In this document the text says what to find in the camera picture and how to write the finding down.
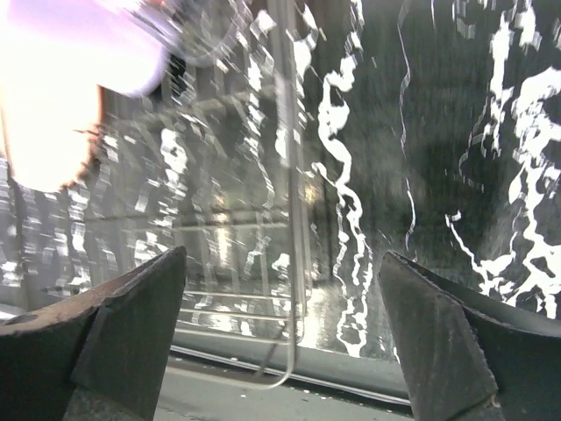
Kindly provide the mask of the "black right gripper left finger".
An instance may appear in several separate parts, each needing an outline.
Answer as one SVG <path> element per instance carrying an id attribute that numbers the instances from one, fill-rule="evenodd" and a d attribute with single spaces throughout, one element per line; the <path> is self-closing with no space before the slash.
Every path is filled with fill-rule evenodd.
<path id="1" fill-rule="evenodd" d="M 186 281 L 182 246 L 1 323 L 3 420 L 151 420 Z"/>

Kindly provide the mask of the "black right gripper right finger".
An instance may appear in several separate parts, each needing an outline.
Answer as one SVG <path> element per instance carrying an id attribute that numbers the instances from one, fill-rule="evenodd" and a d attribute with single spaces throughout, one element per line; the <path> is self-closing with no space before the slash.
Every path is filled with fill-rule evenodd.
<path id="1" fill-rule="evenodd" d="M 379 284 L 416 420 L 558 420 L 560 323 L 388 252 Z"/>

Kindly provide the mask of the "cream and pink plate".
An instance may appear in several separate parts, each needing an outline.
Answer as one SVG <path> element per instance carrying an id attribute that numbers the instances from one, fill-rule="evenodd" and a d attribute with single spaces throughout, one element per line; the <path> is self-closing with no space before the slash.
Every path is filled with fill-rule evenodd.
<path id="1" fill-rule="evenodd" d="M 102 96 L 89 82 L 3 84 L 1 154 L 13 180 L 54 193 L 87 176 L 99 144 Z"/>

